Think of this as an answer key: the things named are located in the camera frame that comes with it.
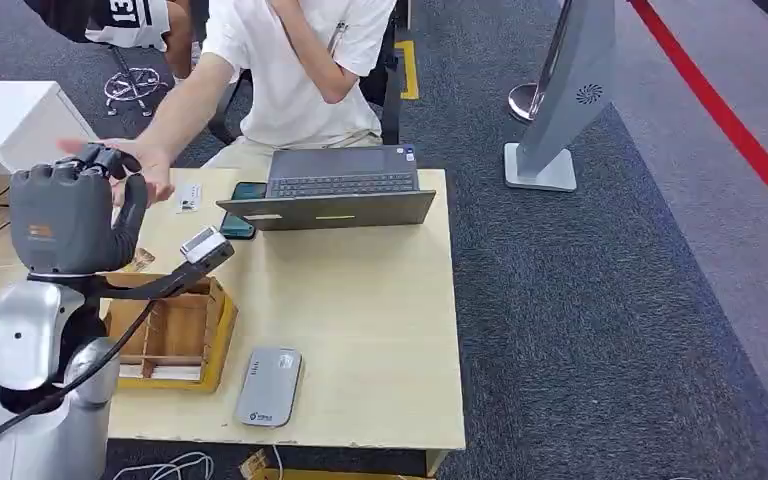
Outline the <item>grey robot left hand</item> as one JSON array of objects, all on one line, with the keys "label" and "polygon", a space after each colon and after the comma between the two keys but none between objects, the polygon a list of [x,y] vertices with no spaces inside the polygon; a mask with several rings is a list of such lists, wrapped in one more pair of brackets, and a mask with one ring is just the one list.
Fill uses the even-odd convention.
[{"label": "grey robot left hand", "polygon": [[147,183],[130,154],[99,143],[9,181],[13,248],[37,275],[94,275],[128,265],[148,208]]}]

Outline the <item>seated person's right hand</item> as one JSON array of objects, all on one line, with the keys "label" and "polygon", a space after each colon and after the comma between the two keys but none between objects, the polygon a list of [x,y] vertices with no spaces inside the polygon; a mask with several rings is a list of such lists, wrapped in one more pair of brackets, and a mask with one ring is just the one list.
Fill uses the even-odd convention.
[{"label": "seated person's right hand", "polygon": [[[105,139],[100,143],[107,147],[121,150],[133,156],[141,165],[141,174],[147,184],[148,206],[165,201],[174,193],[174,185],[170,181],[171,162],[165,151],[160,147],[143,144],[137,140]],[[64,138],[57,141],[57,146],[69,155],[79,153],[88,142],[83,139]],[[119,207],[124,202],[125,180],[111,179],[114,205]]]}]

